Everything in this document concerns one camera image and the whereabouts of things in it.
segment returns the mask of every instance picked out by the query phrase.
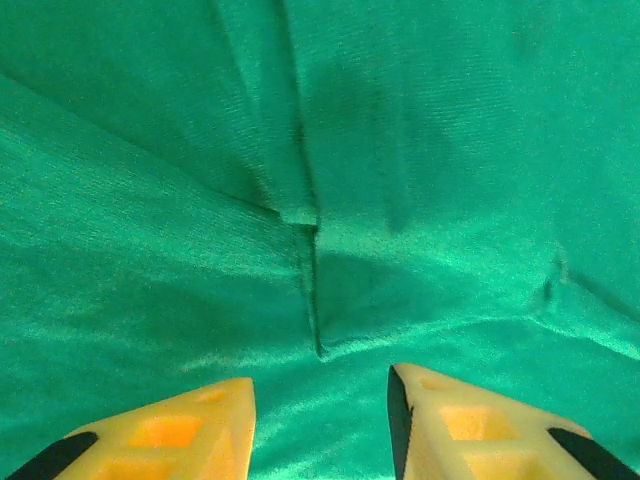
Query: yellow foam pad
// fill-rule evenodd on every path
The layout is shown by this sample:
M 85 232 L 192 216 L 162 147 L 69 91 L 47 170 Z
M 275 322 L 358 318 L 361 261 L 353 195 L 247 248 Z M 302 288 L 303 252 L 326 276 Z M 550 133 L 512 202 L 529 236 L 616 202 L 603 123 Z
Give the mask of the yellow foam pad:
M 394 365 L 413 409 L 404 480 L 593 480 L 547 429 L 564 418 L 411 364 Z
M 246 480 L 253 383 L 236 378 L 85 425 L 98 441 L 60 480 Z

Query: green cloth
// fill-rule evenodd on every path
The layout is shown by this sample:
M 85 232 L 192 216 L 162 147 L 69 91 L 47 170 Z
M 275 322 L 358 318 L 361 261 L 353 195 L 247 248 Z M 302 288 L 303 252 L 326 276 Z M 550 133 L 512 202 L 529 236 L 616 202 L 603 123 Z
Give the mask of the green cloth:
M 0 0 L 0 474 L 251 376 L 251 479 L 390 479 L 395 362 L 640 469 L 636 7 Z

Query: yellow plastic part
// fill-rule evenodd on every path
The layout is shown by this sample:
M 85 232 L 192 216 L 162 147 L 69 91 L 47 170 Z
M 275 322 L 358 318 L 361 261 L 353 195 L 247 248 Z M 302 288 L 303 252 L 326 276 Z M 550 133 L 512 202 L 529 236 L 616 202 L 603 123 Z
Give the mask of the yellow plastic part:
M 56 480 L 246 480 L 255 431 L 249 378 L 85 425 L 98 441 Z
M 579 425 L 416 365 L 394 365 L 413 408 L 404 480 L 593 480 L 547 432 Z

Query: green fabric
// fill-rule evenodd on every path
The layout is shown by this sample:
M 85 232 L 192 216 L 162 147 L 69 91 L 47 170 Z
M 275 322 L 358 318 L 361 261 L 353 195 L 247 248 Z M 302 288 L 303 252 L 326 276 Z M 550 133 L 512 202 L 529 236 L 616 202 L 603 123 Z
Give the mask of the green fabric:
M 0 0 L 0 474 L 234 376 L 252 479 L 390 479 L 414 362 L 640 469 L 633 0 Z

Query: green satin fabric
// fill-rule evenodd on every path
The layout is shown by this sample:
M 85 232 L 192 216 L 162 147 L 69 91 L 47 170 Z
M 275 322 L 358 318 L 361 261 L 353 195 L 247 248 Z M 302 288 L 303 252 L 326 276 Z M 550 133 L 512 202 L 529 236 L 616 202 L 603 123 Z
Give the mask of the green satin fabric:
M 250 478 L 391 478 L 395 362 L 640 468 L 629 11 L 0 1 L 0 473 L 250 376 Z

